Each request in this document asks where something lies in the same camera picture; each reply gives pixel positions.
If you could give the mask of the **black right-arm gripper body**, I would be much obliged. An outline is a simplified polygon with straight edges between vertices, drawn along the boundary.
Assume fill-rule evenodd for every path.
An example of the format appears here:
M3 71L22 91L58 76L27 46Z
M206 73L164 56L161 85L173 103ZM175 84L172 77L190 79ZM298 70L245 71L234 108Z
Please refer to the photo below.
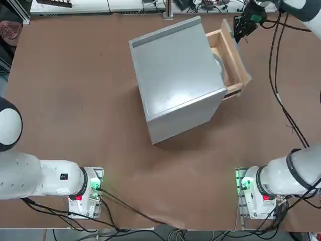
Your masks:
M252 33L257 24L266 19L265 7L258 5L256 2L249 2L240 18L240 28L242 33Z

